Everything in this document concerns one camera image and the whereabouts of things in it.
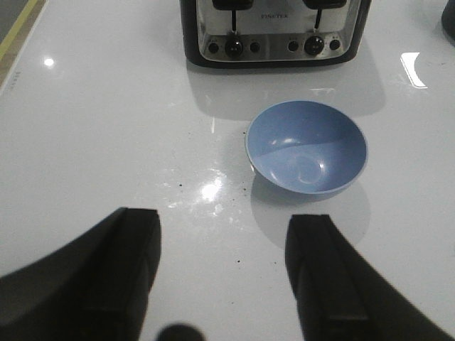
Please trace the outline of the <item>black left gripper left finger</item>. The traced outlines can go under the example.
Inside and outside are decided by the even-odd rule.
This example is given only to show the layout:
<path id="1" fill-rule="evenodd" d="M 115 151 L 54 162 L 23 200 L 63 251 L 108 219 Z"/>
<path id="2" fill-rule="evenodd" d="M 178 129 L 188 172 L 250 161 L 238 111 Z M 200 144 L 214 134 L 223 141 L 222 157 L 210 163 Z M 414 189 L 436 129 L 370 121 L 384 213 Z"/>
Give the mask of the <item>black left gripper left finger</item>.
<path id="1" fill-rule="evenodd" d="M 1 278 L 1 339 L 138 340 L 160 256 L 158 212 L 115 210 Z"/>

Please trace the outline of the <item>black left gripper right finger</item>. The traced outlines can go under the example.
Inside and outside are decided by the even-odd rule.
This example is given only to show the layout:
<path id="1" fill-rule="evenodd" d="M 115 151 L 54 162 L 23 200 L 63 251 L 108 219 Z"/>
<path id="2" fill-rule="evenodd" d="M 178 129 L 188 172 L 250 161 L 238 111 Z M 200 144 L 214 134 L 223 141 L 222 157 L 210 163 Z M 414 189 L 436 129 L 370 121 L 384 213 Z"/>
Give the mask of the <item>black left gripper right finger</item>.
<path id="1" fill-rule="evenodd" d="M 328 215 L 292 215 L 285 264 L 305 340 L 452 340 L 389 284 Z"/>

